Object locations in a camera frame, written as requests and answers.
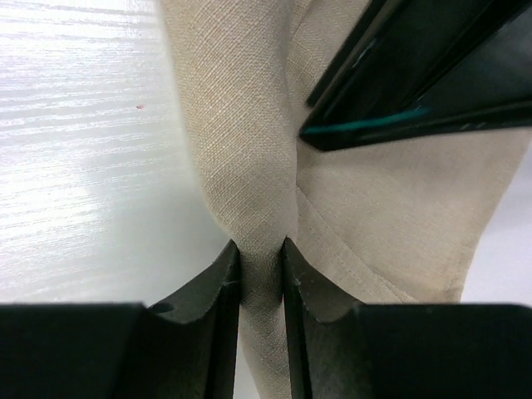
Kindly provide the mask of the beige cloth napkin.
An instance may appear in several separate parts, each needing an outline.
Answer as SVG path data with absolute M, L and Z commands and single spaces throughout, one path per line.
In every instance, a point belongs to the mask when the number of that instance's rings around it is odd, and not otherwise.
M 262 398 L 291 395 L 279 251 L 369 303 L 455 302 L 528 128 L 319 153 L 304 102 L 364 1 L 165 1 L 205 201 L 238 245 L 239 333 Z

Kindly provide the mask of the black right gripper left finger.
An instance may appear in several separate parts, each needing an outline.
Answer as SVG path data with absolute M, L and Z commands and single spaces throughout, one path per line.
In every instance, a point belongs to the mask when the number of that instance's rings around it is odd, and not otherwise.
M 151 306 L 1 307 L 4 398 L 230 398 L 239 323 L 239 251 Z

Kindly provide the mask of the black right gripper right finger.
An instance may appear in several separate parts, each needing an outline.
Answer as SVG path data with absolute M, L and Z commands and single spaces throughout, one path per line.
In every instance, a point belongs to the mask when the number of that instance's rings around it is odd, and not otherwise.
M 295 398 L 528 398 L 531 310 L 366 304 L 282 247 Z

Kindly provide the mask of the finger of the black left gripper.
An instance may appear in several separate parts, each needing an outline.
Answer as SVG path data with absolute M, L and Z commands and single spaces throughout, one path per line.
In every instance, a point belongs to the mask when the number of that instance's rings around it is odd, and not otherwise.
M 529 1 L 372 2 L 309 100 L 310 125 L 410 109 L 437 114 L 520 99 L 473 72 L 469 57 L 530 8 Z
M 369 2 L 364 13 L 372 2 L 383 1 Z M 478 55 L 469 57 L 468 60 L 473 66 L 471 70 L 479 77 L 492 80 L 498 87 L 510 90 L 520 88 L 525 92 L 525 96 L 520 99 L 506 99 L 498 105 L 445 115 L 417 108 L 365 121 L 337 125 L 310 125 L 308 118 L 313 110 L 313 104 L 309 98 L 315 92 L 317 84 L 307 99 L 311 111 L 300 129 L 300 139 L 317 150 L 333 151 L 427 135 L 529 126 L 531 123 L 531 6 L 513 22 L 501 28 L 480 49 Z

